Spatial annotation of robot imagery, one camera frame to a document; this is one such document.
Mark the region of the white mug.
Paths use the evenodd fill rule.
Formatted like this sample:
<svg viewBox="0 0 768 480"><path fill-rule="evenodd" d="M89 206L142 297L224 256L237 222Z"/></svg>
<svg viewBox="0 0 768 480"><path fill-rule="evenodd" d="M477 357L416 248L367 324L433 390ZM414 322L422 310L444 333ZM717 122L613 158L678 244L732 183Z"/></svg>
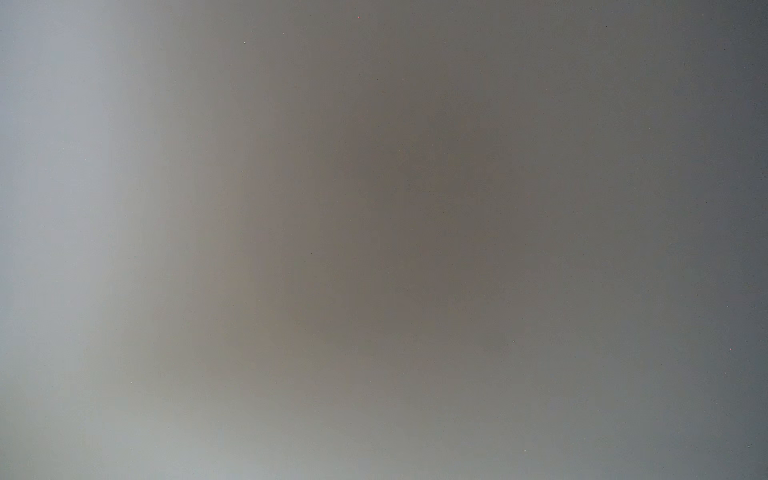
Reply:
<svg viewBox="0 0 768 480"><path fill-rule="evenodd" d="M763 1L5 1L5 479L763 479Z"/></svg>

